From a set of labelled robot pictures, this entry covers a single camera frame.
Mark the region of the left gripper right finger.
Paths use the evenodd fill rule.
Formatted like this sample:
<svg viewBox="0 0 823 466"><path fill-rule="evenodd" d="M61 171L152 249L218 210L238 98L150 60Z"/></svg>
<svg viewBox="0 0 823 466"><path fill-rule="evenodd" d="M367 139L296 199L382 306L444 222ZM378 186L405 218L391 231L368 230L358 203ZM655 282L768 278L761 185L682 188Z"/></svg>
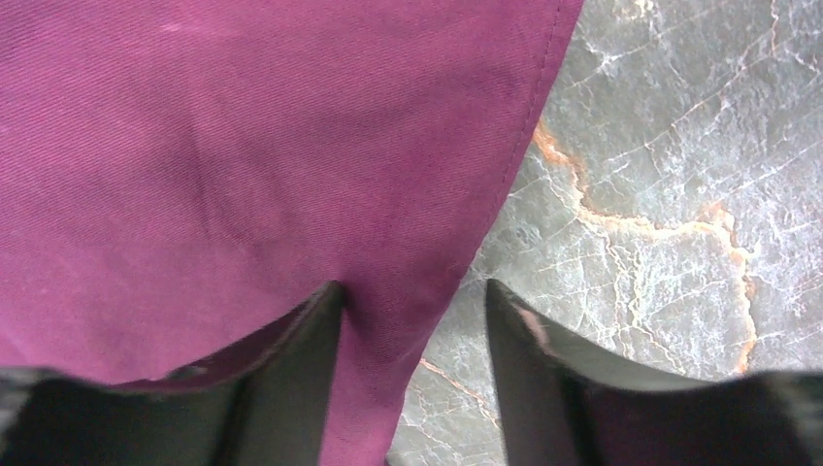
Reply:
<svg viewBox="0 0 823 466"><path fill-rule="evenodd" d="M497 280L485 315L509 465L822 461L820 373L667 373L599 347Z"/></svg>

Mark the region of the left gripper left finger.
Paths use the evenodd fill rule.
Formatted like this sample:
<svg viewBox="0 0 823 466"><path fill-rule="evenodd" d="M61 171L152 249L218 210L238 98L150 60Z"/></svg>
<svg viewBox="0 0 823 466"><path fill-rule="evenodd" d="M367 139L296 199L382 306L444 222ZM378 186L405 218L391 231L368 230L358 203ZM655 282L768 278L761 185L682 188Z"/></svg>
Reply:
<svg viewBox="0 0 823 466"><path fill-rule="evenodd" d="M315 465L345 290L325 283L285 316L158 381L104 385L1 372L5 465Z"/></svg>

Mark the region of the purple cloth wrap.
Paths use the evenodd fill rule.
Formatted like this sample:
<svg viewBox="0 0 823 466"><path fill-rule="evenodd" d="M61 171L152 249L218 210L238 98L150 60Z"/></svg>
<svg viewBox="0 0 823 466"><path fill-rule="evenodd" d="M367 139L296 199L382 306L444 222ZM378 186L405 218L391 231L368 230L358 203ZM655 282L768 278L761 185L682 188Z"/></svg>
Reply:
<svg viewBox="0 0 823 466"><path fill-rule="evenodd" d="M1 372L158 381L345 290L319 461L381 465L578 1L5 1Z"/></svg>

